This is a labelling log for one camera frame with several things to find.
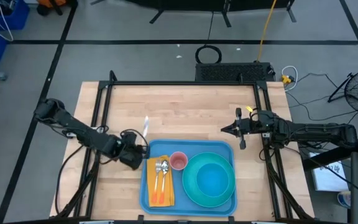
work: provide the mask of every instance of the yellow napkin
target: yellow napkin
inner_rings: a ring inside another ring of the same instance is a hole
[[[164,187],[164,200],[163,203],[160,203],[160,197],[162,194],[162,179],[163,172],[162,170],[158,173],[158,187],[157,187],[157,201],[153,202],[152,197],[154,194],[154,185],[155,185],[155,161],[160,159],[161,162],[166,160],[169,161],[169,157],[164,155],[156,158],[150,158],[147,160],[147,188],[149,190],[149,205],[150,207],[166,207],[174,206],[175,196],[173,194],[173,181],[172,181],[172,168],[169,167],[167,174],[165,174],[165,187]]]

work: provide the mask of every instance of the white cable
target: white cable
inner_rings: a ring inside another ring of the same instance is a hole
[[[287,68],[293,68],[294,69],[294,71],[295,71],[295,84],[291,88],[289,88],[289,89],[287,89],[285,91],[292,90],[293,88],[296,87],[296,84],[298,83],[298,70],[292,65],[284,67],[283,70],[281,70],[281,76],[284,75],[284,70],[287,69]]]
[[[0,36],[1,36],[3,39],[5,39],[5,40],[7,40],[7,41],[9,41],[9,42],[12,42],[12,41],[14,40],[14,39],[13,39],[13,36],[12,36],[12,32],[11,32],[9,26],[8,26],[7,23],[6,23],[6,20],[5,20],[5,17],[4,17],[4,13],[3,13],[3,11],[2,11],[1,6],[0,6],[0,12],[1,12],[2,19],[3,19],[4,22],[5,22],[7,31],[9,32],[9,35],[11,36],[11,39],[9,40],[8,38],[4,37],[2,34],[0,34]]]

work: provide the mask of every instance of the wooden tabletop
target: wooden tabletop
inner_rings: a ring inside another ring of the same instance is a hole
[[[98,82],[84,82],[74,116],[90,124]],[[268,83],[272,110],[291,120],[282,83]],[[104,97],[98,121],[101,120]],[[112,91],[107,125],[108,133],[118,135],[128,128],[143,130],[144,118],[149,116],[147,140],[161,138],[210,139],[226,141],[234,150],[238,206],[233,216],[236,221],[274,220],[272,200],[264,161],[259,159],[262,141],[259,134],[245,136],[247,148],[239,149],[239,140],[220,132],[235,119],[235,109],[255,108],[251,86],[115,86]],[[79,146],[76,139],[68,141],[65,158]],[[298,150],[294,142],[289,147]],[[282,161],[289,191],[305,211],[314,216],[305,173],[299,154],[282,149]],[[58,204],[60,210],[78,188],[85,150],[69,160],[62,173]],[[140,169],[133,171],[120,162],[100,167],[95,192],[92,219],[136,220],[227,220],[213,217],[175,217],[149,215],[139,204]],[[281,216],[285,216],[282,194],[277,188]],[[82,214],[88,193],[85,193]],[[51,215],[55,214],[52,205]]]

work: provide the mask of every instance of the yellow cable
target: yellow cable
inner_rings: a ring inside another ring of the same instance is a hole
[[[262,34],[262,38],[261,38],[261,40],[260,40],[260,45],[259,45],[259,54],[258,54],[258,59],[257,59],[258,62],[259,62],[259,60],[260,60],[260,57],[262,56],[262,46],[263,46],[264,39],[265,39],[265,34],[266,34],[266,30],[267,30],[267,25],[268,25],[269,22],[270,22],[270,18],[271,18],[272,14],[273,14],[273,9],[274,9],[274,6],[276,5],[276,2],[277,2],[277,0],[274,0],[274,1],[273,1],[272,8],[270,9],[270,12],[269,12],[268,17],[267,17],[267,21],[266,21],[266,23],[265,23],[264,33]]]

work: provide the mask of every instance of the fan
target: fan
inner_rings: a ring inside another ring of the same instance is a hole
[[[344,86],[344,95],[333,98],[333,96]],[[347,103],[356,111],[358,111],[358,73],[348,74],[347,79],[334,91],[334,93],[328,98],[328,103],[345,98]]]

